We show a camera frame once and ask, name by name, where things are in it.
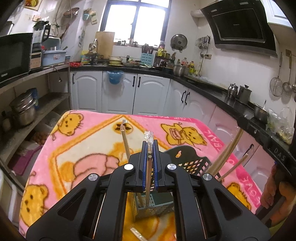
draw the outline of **black plastic basket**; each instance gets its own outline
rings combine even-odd
[[[183,145],[177,146],[172,149],[165,151],[170,155],[170,159],[173,164],[183,167],[187,172],[201,176],[210,167],[211,162],[207,157],[200,157],[196,154],[193,147]],[[132,203],[132,211],[135,220],[150,217],[150,216],[161,216],[166,213],[174,211],[173,196],[168,193],[164,196],[161,193],[153,192],[154,180],[153,171],[151,174],[151,193],[149,207],[140,207],[138,197],[135,193],[130,193],[130,199]],[[145,202],[145,193],[142,194],[143,202]]]

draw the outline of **window frame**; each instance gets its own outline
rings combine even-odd
[[[141,0],[139,0],[138,2],[136,2],[136,1],[123,1],[123,0],[108,0],[107,5],[105,7],[104,14],[103,14],[100,31],[105,31],[105,29],[106,29],[107,19],[108,19],[108,15],[109,15],[111,5],[136,6],[137,8],[136,8],[136,12],[135,12],[135,17],[133,19],[132,28],[131,28],[131,36],[130,36],[130,38],[133,39],[134,35],[135,35],[136,24],[137,24],[138,13],[139,13],[140,7],[153,7],[153,8],[158,8],[158,9],[162,9],[162,10],[165,11],[165,19],[163,21],[163,29],[162,29],[161,37],[160,37],[160,41],[165,41],[166,32],[167,32],[167,29],[168,29],[168,20],[169,20],[169,17],[170,17],[171,4],[172,4],[172,0],[169,0],[169,5],[166,8],[166,7],[161,7],[161,6],[150,4],[150,3],[143,3],[143,2],[141,2]]]

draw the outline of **silver screw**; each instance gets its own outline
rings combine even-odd
[[[205,179],[206,181],[210,181],[212,180],[212,175],[205,173],[204,175],[202,175],[203,179]]]
[[[125,164],[124,169],[125,170],[132,170],[133,169],[133,164]]]
[[[177,168],[177,166],[175,164],[171,163],[171,164],[167,165],[167,168],[170,170],[175,170]]]
[[[97,180],[97,179],[98,179],[98,175],[97,175],[97,174],[94,174],[94,173],[93,173],[93,174],[90,174],[90,175],[89,175],[89,180],[90,180],[90,181],[95,181],[95,180]]]

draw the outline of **cutting board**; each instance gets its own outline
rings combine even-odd
[[[104,58],[109,58],[112,55],[115,32],[96,32],[98,46],[96,52],[99,55],[104,55]]]

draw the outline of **pink blanket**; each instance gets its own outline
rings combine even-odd
[[[20,232],[24,236],[30,225],[89,173],[106,175],[127,163],[120,133],[123,119],[128,121],[126,131],[131,154],[141,150],[145,130],[154,132],[160,151],[190,145],[198,156],[214,161],[224,146],[205,124],[195,119],[66,112],[43,146],[27,182],[20,210]],[[220,175],[237,161],[232,154]],[[260,205],[261,192],[242,165],[223,180],[223,185],[252,212]],[[134,240],[129,228],[135,226],[141,230],[143,223],[133,222],[128,205],[129,201],[124,240]],[[147,220],[151,223],[144,226],[151,229],[143,228],[143,235],[153,240],[174,240],[172,220],[172,216]]]

